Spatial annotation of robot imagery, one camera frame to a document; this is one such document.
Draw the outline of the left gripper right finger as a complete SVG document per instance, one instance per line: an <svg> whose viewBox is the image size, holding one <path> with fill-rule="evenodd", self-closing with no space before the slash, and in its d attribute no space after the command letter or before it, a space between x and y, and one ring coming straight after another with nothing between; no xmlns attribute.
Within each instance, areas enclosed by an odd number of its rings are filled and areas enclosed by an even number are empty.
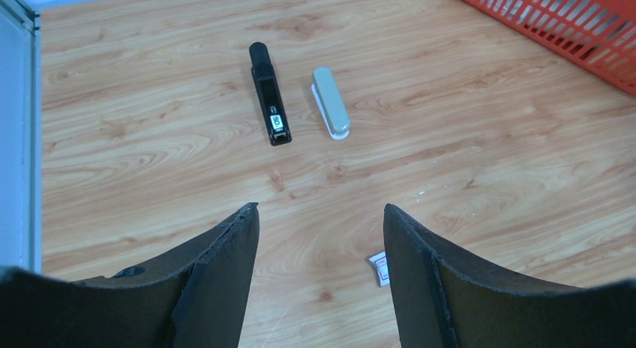
<svg viewBox="0 0 636 348"><path fill-rule="evenodd" d="M530 277L384 209L403 347L633 347L635 281L579 288Z"/></svg>

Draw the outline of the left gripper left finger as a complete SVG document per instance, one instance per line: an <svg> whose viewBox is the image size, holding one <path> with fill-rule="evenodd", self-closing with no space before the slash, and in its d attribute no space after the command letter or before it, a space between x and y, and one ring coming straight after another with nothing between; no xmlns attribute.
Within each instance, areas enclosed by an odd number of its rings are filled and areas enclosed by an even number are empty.
<svg viewBox="0 0 636 348"><path fill-rule="evenodd" d="M250 202L112 277L1 268L3 347L237 347L260 235Z"/></svg>

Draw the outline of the white red staple box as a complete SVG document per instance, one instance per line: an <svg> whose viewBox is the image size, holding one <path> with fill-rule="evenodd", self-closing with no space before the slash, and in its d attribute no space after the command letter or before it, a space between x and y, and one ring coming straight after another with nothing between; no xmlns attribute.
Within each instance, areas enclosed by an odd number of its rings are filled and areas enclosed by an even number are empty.
<svg viewBox="0 0 636 348"><path fill-rule="evenodd" d="M378 285L380 287L388 286L390 284L390 277L386 252L381 251L376 253L373 256L370 256L367 261L375 272Z"/></svg>

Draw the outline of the grey white stapler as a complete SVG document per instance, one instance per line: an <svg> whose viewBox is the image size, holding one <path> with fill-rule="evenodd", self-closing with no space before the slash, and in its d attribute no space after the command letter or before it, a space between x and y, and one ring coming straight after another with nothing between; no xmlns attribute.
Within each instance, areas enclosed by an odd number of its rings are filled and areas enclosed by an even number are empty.
<svg viewBox="0 0 636 348"><path fill-rule="evenodd" d="M350 134L350 117L332 71L328 67L318 67L312 80L311 90L328 134L335 141L346 139Z"/></svg>

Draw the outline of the black stapler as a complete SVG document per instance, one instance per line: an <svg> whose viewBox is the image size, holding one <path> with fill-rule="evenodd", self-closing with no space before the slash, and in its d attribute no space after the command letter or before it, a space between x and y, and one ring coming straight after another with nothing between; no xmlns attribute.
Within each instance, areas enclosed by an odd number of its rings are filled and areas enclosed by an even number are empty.
<svg viewBox="0 0 636 348"><path fill-rule="evenodd" d="M265 122L269 142L279 146L292 142L274 65L267 46L254 42L249 46L251 74Z"/></svg>

